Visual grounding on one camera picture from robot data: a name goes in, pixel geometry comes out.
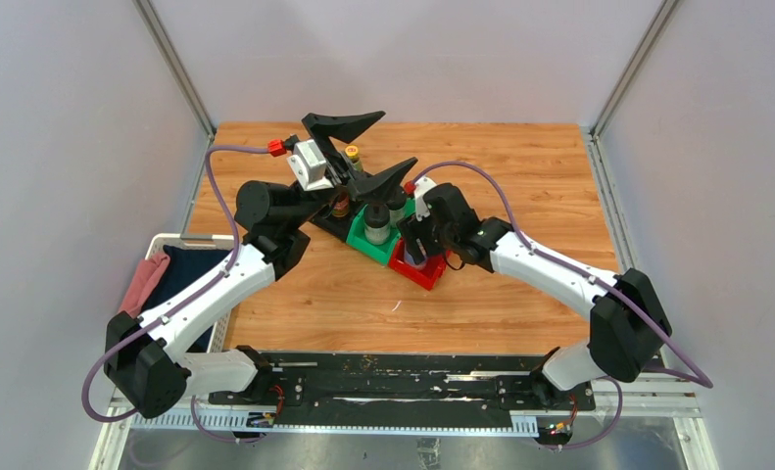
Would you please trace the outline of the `green label sauce bottle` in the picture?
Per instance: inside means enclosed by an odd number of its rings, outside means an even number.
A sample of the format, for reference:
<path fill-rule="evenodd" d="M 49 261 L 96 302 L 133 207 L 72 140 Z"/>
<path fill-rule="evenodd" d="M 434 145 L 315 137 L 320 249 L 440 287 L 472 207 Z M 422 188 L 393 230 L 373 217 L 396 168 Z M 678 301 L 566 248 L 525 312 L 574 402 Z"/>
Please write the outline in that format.
<path fill-rule="evenodd" d="M 344 149 L 344 153 L 345 153 L 347 159 L 352 164 L 352 166 L 355 169 L 355 171 L 359 172 L 359 173 L 364 173 L 363 163 L 362 163 L 362 160 L 361 160 L 361 153 L 360 153 L 359 147 L 356 146 L 356 145 L 348 145 Z"/>

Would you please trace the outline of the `blue spice jar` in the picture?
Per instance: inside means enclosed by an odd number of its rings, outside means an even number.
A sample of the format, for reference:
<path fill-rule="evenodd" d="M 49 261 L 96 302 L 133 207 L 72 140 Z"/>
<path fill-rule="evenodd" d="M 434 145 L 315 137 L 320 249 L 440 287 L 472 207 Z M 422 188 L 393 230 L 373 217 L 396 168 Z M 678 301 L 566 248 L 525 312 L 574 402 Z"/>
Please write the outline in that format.
<path fill-rule="evenodd" d="M 409 267 L 415 269 L 415 270 L 421 270 L 427 265 L 427 257 L 422 256 L 421 261 L 416 261 L 415 258 L 412 256 L 411 252 L 408 250 L 404 251 L 404 262 Z"/>

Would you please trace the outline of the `squeeze bottle black cap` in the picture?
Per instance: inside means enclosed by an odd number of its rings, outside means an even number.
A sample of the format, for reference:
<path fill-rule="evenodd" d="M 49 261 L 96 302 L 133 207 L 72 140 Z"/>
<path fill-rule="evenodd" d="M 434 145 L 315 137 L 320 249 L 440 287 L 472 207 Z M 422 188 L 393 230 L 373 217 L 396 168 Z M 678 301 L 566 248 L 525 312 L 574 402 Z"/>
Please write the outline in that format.
<path fill-rule="evenodd" d="M 385 205 L 370 204 L 363 212 L 363 233 L 369 244 L 384 245 L 391 233 L 390 211 Z"/>
<path fill-rule="evenodd" d="M 400 220 L 406 216 L 405 207 L 408 195 L 402 187 L 397 188 L 388 199 L 386 206 L 389 211 L 390 226 L 396 228 Z"/>

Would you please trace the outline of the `red label sauce bottle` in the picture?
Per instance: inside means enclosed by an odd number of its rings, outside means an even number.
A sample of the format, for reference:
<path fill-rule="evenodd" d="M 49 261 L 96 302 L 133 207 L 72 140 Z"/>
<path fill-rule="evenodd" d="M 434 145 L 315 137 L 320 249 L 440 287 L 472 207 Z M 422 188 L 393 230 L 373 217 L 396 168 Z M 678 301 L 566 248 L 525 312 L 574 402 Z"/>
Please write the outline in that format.
<path fill-rule="evenodd" d="M 331 216 L 334 218 L 342 219 L 349 214 L 349 211 L 350 197 L 348 195 L 342 195 L 332 206 Z"/>

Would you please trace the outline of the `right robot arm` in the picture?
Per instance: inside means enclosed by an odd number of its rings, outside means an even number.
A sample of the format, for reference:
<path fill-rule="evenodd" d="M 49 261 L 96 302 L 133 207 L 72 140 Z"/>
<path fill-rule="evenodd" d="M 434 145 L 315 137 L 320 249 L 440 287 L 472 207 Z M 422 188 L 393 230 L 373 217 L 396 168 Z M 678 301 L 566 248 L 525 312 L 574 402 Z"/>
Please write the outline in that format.
<path fill-rule="evenodd" d="M 522 281 L 589 323 L 587 339 L 548 352 L 532 372 L 531 395 L 558 407 L 574 387 L 601 377 L 635 381 L 672 334 L 649 276 L 594 268 L 555 252 L 498 217 L 480 218 L 461 190 L 427 177 L 408 182 L 415 209 L 399 224 L 411 258 L 452 253 L 470 265 Z"/>

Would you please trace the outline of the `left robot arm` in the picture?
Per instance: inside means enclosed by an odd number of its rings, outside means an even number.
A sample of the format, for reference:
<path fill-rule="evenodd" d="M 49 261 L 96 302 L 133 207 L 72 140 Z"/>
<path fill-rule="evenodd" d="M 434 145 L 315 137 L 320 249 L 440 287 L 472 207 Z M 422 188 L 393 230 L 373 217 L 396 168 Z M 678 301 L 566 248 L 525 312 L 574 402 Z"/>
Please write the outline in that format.
<path fill-rule="evenodd" d="M 309 113 L 307 139 L 291 136 L 266 146 L 284 157 L 289 184 L 250 180 L 233 204 L 223 204 L 233 247 L 229 256 L 164 303 L 137 316 L 120 312 L 107 325 L 105 351 L 92 367 L 129 401 L 131 413 L 158 417 L 190 396 L 235 392 L 249 404 L 264 402 L 271 378 L 255 352 L 191 351 L 192 344 L 242 301 L 280 280 L 301 260 L 310 239 L 305 223 L 328 212 L 342 197 L 384 203 L 414 166 L 414 159 L 375 174 L 356 168 L 337 150 L 382 118 Z"/>

